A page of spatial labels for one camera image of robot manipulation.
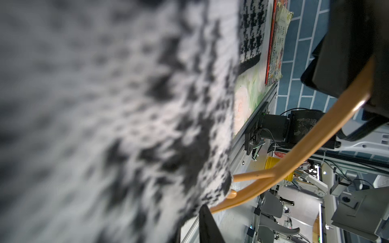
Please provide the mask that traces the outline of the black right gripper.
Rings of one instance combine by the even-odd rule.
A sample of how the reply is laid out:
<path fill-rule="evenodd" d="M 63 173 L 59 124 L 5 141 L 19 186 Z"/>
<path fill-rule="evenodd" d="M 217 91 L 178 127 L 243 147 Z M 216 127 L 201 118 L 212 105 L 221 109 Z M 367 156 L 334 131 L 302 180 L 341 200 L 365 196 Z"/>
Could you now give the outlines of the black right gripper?
<path fill-rule="evenodd" d="M 330 1 L 327 33 L 312 54 L 300 80 L 335 98 L 374 57 L 372 95 L 364 109 L 389 116 L 388 1 Z"/>

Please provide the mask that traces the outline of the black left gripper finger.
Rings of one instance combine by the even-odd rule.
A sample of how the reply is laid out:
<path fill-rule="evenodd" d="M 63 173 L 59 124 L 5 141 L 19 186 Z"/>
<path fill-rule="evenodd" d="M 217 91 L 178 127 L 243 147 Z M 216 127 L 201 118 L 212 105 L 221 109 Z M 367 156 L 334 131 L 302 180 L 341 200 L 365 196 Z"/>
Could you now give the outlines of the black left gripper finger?
<path fill-rule="evenodd" d="M 199 210 L 199 236 L 200 243 L 225 243 L 207 205 Z"/>

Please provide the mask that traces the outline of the orange plastic hanger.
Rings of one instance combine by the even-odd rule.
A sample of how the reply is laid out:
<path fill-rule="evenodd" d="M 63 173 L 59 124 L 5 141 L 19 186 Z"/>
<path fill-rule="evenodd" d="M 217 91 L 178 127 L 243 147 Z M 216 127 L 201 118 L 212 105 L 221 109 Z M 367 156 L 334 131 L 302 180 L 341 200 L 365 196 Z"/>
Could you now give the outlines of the orange plastic hanger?
<path fill-rule="evenodd" d="M 264 193 L 306 161 L 353 117 L 371 97 L 375 58 L 371 56 L 351 85 L 341 94 L 332 108 L 306 134 L 285 157 L 272 168 L 237 175 L 235 182 L 255 179 L 252 184 L 237 192 L 234 198 L 225 199 L 210 209 L 218 213 L 242 205 Z"/>

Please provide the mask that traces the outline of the smiley face knit scarf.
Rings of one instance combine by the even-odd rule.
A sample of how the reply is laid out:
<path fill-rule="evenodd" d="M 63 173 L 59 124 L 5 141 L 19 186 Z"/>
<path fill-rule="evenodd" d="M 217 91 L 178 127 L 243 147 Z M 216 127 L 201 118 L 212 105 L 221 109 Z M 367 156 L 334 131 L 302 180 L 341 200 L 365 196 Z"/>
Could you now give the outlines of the smiley face knit scarf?
<path fill-rule="evenodd" d="M 239 1 L 1 1 L 1 242 L 167 243 L 231 194 Z"/>

